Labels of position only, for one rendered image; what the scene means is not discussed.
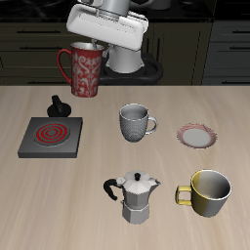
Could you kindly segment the red patterned mug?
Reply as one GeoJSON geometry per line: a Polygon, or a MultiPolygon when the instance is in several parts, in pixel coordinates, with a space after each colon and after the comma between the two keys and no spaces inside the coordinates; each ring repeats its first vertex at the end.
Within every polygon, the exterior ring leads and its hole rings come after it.
{"type": "Polygon", "coordinates": [[[98,93],[104,47],[92,43],[74,42],[70,50],[61,49],[57,63],[64,79],[71,86],[71,94],[80,98],[93,98],[98,93]],[[67,53],[71,61],[71,77],[61,64],[61,53],[67,53]]]}

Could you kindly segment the silver moka pot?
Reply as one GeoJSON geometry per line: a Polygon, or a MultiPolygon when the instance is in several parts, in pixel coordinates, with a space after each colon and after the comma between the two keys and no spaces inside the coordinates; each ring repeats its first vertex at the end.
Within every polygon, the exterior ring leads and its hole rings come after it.
{"type": "Polygon", "coordinates": [[[117,197],[111,186],[121,188],[123,218],[130,224],[140,225],[149,218],[149,196],[161,183],[148,173],[135,170],[125,174],[123,178],[109,179],[104,182],[104,191],[112,200],[117,197]]]}

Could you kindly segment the grey textured mug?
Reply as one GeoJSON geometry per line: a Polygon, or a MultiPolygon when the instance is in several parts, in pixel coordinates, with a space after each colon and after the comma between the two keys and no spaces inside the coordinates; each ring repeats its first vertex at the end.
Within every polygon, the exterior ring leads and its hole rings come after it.
{"type": "Polygon", "coordinates": [[[123,137],[130,143],[139,142],[145,135],[156,131],[157,120],[148,115],[148,109],[141,104],[126,104],[119,110],[119,124],[123,137]],[[147,130],[147,123],[151,120],[154,127],[147,130]]]}

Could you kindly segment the round black stove knob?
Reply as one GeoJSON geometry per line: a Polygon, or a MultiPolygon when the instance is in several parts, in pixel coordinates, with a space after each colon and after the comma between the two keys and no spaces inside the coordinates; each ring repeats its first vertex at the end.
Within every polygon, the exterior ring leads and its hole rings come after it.
{"type": "Polygon", "coordinates": [[[69,104],[63,103],[58,95],[52,96],[52,104],[47,108],[49,117],[68,117],[71,114],[69,104]]]}

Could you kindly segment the yellow and grey mug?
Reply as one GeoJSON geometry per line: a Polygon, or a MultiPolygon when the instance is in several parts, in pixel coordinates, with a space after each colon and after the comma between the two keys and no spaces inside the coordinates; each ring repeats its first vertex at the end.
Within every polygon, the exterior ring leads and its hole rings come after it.
{"type": "Polygon", "coordinates": [[[231,194],[229,179],[214,170],[199,170],[190,179],[189,186],[178,186],[175,200],[179,205],[191,206],[200,216],[216,216],[231,194]]]}

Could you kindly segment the dark grey stove plate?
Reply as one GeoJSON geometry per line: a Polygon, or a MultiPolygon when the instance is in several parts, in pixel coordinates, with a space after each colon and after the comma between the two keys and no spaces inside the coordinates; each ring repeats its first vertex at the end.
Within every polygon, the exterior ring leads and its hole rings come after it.
{"type": "Polygon", "coordinates": [[[81,117],[32,117],[19,158],[76,158],[82,125],[81,117]]]}

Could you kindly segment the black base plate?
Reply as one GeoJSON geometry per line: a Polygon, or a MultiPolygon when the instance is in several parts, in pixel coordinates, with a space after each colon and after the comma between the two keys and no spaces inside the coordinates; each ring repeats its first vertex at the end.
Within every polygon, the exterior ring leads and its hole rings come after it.
{"type": "Polygon", "coordinates": [[[163,76],[163,67],[152,54],[142,53],[144,66],[132,73],[117,73],[106,66],[108,57],[102,58],[100,84],[106,86],[153,86],[163,76]]]}

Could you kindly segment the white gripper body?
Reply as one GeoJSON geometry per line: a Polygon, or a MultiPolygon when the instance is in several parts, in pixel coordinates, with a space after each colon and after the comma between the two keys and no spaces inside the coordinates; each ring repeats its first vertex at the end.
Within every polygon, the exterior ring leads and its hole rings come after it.
{"type": "Polygon", "coordinates": [[[133,15],[112,21],[98,17],[96,8],[76,4],[69,13],[66,28],[75,34],[138,51],[146,32],[146,22],[133,15]]]}

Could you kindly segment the dark kitchen cupboards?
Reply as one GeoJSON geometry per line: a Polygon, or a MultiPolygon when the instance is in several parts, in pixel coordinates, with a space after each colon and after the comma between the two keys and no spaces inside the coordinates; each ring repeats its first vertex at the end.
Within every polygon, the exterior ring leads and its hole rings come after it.
{"type": "MultiPolygon", "coordinates": [[[[201,83],[212,21],[210,2],[172,0],[167,10],[132,9],[149,20],[142,53],[163,67],[160,85],[201,83]]],[[[57,54],[87,37],[66,30],[77,0],[0,0],[0,85],[64,85],[57,54]]]]}

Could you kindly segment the pink rimmed white plate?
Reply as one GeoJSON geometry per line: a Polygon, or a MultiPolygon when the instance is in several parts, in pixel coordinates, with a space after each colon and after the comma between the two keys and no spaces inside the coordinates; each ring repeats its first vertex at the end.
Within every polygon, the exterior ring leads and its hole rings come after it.
{"type": "Polygon", "coordinates": [[[217,140],[217,134],[204,124],[189,123],[177,131],[177,139],[185,146],[205,149],[217,140]]]}

